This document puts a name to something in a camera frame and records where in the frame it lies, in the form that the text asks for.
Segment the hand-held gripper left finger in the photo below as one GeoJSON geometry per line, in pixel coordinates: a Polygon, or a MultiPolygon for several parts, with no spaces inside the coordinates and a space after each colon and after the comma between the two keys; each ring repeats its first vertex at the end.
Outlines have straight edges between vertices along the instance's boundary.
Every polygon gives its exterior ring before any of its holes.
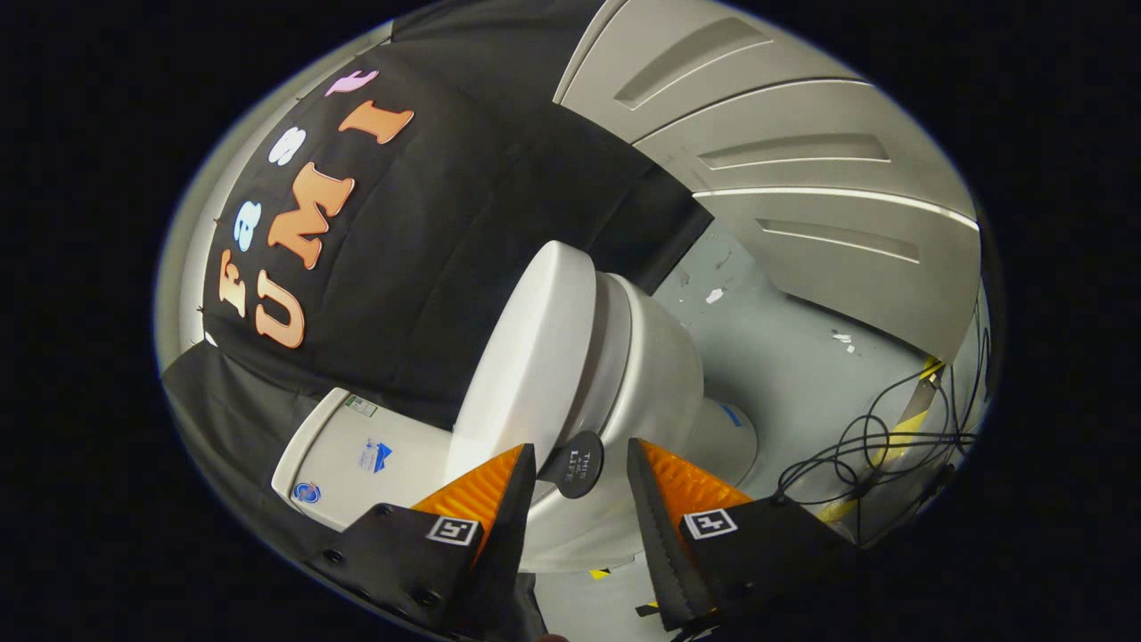
{"type": "Polygon", "coordinates": [[[412,507],[379,503],[305,563],[319,582],[436,641],[535,641],[547,625],[521,548],[537,480],[531,444],[412,507]]]}

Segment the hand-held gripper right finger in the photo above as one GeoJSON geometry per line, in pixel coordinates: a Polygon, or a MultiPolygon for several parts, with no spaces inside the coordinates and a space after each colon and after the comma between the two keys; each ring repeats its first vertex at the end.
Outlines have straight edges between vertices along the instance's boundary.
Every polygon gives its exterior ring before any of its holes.
{"type": "Polygon", "coordinates": [[[677,637],[746,621],[856,562],[851,541],[808,509],[750,498],[659,444],[628,440],[628,483],[661,626],[677,637]]]}

